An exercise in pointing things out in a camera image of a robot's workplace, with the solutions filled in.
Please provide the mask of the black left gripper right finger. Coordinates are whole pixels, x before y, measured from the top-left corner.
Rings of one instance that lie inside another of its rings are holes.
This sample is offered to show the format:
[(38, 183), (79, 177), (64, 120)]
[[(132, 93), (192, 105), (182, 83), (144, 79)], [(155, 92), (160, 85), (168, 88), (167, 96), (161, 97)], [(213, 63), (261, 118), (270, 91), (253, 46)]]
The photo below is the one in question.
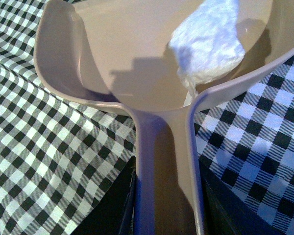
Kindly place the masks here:
[(201, 166), (209, 235), (273, 235), (274, 227), (249, 209), (208, 167)]

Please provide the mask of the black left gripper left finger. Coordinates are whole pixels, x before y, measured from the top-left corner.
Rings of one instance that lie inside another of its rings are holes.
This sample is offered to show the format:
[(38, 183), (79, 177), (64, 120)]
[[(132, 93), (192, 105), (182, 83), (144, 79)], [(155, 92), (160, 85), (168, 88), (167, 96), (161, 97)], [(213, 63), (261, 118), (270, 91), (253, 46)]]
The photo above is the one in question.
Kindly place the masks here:
[(132, 156), (126, 164), (124, 170), (128, 170), (130, 174), (129, 186), (126, 189), (126, 198), (122, 209), (122, 219), (119, 235), (129, 235), (133, 233), (133, 220), (135, 208), (135, 193), (136, 193), (136, 157)]

